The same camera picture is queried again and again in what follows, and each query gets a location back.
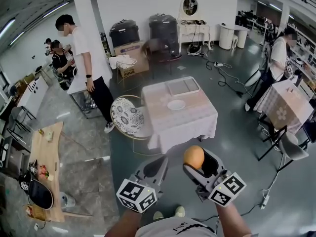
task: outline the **pink tablecloth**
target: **pink tablecloth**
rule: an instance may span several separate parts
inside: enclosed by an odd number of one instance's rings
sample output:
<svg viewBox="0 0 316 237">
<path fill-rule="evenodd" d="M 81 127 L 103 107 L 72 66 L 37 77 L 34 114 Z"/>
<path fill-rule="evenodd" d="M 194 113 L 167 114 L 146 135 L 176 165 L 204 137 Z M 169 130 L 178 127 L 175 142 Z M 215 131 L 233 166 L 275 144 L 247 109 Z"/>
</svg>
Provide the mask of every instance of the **pink tablecloth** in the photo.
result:
<svg viewBox="0 0 316 237">
<path fill-rule="evenodd" d="M 161 148 L 165 154 L 171 147 L 192 138 L 205 135 L 214 138 L 217 111 L 203 90 L 197 93 L 172 96 L 167 82 L 149 85 L 143 88 L 142 96 L 153 126 L 148 148 Z M 175 99 L 185 101 L 185 108 L 172 111 L 167 104 Z"/>
<path fill-rule="evenodd" d="M 293 134 L 313 112 L 312 106 L 302 92 L 290 80 L 273 84 L 258 101 L 254 110 L 264 112 L 275 129 L 287 125 L 287 130 Z"/>
</svg>

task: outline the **white bucket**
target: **white bucket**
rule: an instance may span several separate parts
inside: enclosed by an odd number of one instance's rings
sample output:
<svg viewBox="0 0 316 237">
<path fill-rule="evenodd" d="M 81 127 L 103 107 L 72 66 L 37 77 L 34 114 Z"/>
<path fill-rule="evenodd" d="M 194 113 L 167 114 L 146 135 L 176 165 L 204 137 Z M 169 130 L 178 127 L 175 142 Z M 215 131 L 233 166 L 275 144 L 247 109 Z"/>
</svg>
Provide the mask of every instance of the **white bucket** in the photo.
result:
<svg viewBox="0 0 316 237">
<path fill-rule="evenodd" d="M 62 209 L 74 207 L 76 205 L 75 199 L 64 192 L 60 192 L 60 200 Z"/>
</svg>

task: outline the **shoe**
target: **shoe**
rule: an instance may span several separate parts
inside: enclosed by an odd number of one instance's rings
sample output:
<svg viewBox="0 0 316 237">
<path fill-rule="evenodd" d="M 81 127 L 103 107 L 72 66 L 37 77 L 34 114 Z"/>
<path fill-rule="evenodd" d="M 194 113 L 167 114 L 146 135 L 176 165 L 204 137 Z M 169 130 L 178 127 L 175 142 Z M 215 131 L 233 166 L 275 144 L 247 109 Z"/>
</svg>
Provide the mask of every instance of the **shoe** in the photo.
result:
<svg viewBox="0 0 316 237">
<path fill-rule="evenodd" d="M 248 112 L 250 110 L 250 106 L 247 103 L 245 104 L 245 110 L 246 110 L 246 112 Z"/>
<path fill-rule="evenodd" d="M 154 220 L 163 219 L 163 214 L 159 211 L 155 212 Z"/>
<path fill-rule="evenodd" d="M 108 122 L 104 128 L 105 133 L 109 133 L 114 129 L 114 124 L 113 122 Z"/>
<path fill-rule="evenodd" d="M 185 215 L 186 215 L 186 211 L 183 206 L 179 206 L 176 209 L 175 214 L 174 214 L 175 217 L 184 217 Z"/>
</svg>

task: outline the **black pants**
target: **black pants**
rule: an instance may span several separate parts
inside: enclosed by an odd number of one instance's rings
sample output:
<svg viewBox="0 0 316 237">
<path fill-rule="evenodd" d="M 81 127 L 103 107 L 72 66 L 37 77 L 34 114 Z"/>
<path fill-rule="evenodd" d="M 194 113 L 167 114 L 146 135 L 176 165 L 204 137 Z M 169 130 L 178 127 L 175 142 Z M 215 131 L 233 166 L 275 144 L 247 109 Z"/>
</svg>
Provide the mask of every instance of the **black pants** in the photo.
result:
<svg viewBox="0 0 316 237">
<path fill-rule="evenodd" d="M 254 97 L 248 99 L 248 101 L 247 101 L 247 104 L 250 106 L 251 111 L 253 110 L 253 108 L 255 107 L 257 102 L 260 100 L 260 98 L 266 93 L 268 88 L 272 84 L 277 82 L 276 80 L 274 80 L 270 69 L 268 70 L 268 72 L 266 73 L 265 76 L 266 76 L 266 78 L 264 78 L 264 81 L 260 85 L 260 89 L 258 90 L 257 94 Z"/>
<path fill-rule="evenodd" d="M 104 83 L 103 77 L 98 78 L 97 80 L 93 81 L 94 84 L 94 91 L 89 92 L 90 96 L 94 100 L 96 106 L 101 111 L 103 117 L 106 119 L 107 122 L 112 122 L 110 109 L 113 103 L 113 97 L 110 93 L 109 88 Z"/>
</svg>

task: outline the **white wall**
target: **white wall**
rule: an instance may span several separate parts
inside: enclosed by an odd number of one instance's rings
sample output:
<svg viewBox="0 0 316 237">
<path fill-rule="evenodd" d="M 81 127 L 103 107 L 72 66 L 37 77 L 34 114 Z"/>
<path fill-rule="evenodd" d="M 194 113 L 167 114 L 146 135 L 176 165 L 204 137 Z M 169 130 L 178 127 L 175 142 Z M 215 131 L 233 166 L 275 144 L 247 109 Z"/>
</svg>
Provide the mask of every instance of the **white wall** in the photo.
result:
<svg viewBox="0 0 316 237">
<path fill-rule="evenodd" d="M 97 2 L 96 0 L 91 0 L 91 2 L 98 29 L 100 32 L 103 32 Z M 44 42 L 47 38 L 50 38 L 52 41 L 59 40 L 63 44 L 71 42 L 70 37 L 58 36 L 55 28 L 56 19 L 63 14 L 72 15 L 74 22 L 80 25 L 75 4 L 68 4 L 57 10 L 52 16 L 48 16 L 46 20 L 42 21 L 34 29 L 22 35 L 12 48 L 0 56 L 1 68 L 11 83 L 15 83 L 32 73 L 38 66 L 45 64 L 46 59 L 49 59 L 49 56 L 44 54 Z"/>
<path fill-rule="evenodd" d="M 237 10 L 236 15 L 238 14 L 238 11 L 250 11 L 253 10 L 253 14 L 256 15 L 257 13 L 257 2 L 254 0 L 238 0 L 237 2 Z"/>
<path fill-rule="evenodd" d="M 149 38 L 148 18 L 156 13 L 170 14 L 178 18 L 182 0 L 97 0 L 102 23 L 111 51 L 113 45 L 109 36 L 111 26 L 121 19 L 133 19 L 139 27 L 142 40 Z M 237 0 L 197 0 L 201 17 L 211 26 L 211 40 L 218 40 L 219 24 L 233 25 Z"/>
</svg>

